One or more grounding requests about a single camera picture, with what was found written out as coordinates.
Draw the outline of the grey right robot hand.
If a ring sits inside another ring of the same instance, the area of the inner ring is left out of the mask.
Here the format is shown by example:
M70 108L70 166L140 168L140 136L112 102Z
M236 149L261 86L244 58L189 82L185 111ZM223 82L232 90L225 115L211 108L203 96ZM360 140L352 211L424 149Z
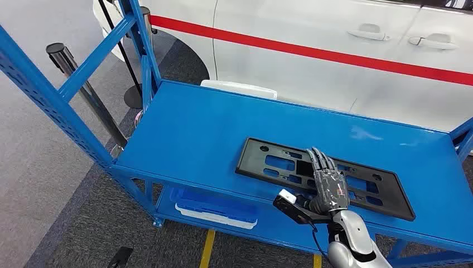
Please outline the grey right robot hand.
M312 147L306 150L313 168L316 196L310 208L317 214L328 215L346 210L349 205L346 179L332 158Z

